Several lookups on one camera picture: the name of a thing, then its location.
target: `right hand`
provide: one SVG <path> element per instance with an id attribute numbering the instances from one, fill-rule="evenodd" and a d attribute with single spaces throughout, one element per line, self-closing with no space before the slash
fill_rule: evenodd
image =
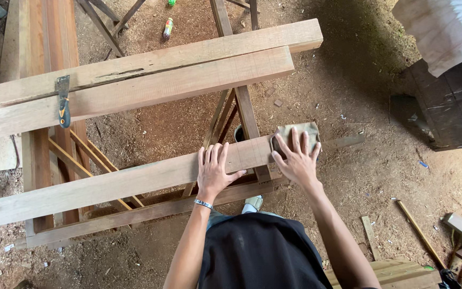
<path id="1" fill-rule="evenodd" d="M 287 163 L 283 161 L 281 155 L 273 151 L 272 157 L 276 161 L 281 172 L 290 180 L 296 182 L 299 186 L 309 191 L 319 184 L 317 180 L 317 158 L 320 153 L 321 144 L 317 142 L 317 145 L 310 154 L 310 137 L 307 132 L 304 132 L 302 138 L 302 144 L 299 142 L 297 129 L 292 128 L 292 139 L 294 151 L 286 145 L 283 138 L 276 134 L 276 139 L 279 142 L 281 150 L 284 152 L 287 158 Z"/>

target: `person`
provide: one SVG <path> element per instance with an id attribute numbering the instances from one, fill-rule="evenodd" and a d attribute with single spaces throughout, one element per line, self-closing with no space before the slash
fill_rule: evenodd
<path id="1" fill-rule="evenodd" d="M 272 156 L 281 172 L 305 191 L 338 282 L 342 288 L 380 289 L 369 262 L 317 180 L 320 143 L 310 152 L 307 132 L 302 134 L 302 144 L 296 128 L 292 135 L 293 151 L 275 136 L 287 162 L 276 151 Z M 212 209 L 215 197 L 245 174 L 225 173 L 228 146 L 209 146 L 205 155 L 204 148 L 199 150 L 199 201 L 194 204 L 163 287 L 331 288 L 320 255 L 300 222 L 255 210 L 225 216 Z M 257 206 L 258 199 L 248 205 Z M 209 222 L 210 215 L 217 221 Z"/>

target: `black shirt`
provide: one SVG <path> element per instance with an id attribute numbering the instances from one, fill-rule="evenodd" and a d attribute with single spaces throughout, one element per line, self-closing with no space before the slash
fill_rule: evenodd
<path id="1" fill-rule="evenodd" d="M 296 220 L 248 213 L 206 232 L 199 288 L 332 288 Z"/>

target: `left hand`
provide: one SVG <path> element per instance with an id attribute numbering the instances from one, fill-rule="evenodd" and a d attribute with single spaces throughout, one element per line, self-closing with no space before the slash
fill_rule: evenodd
<path id="1" fill-rule="evenodd" d="M 213 204 L 215 197 L 225 187 L 246 173 L 246 170 L 238 171 L 232 175 L 225 173 L 228 147 L 228 142 L 223 147 L 220 143 L 211 145 L 206 150 L 206 156 L 204 156 L 204 147 L 199 150 L 199 175 L 197 176 L 199 193 L 197 199 Z M 222 153 L 219 157 L 220 148 L 222 148 Z"/>

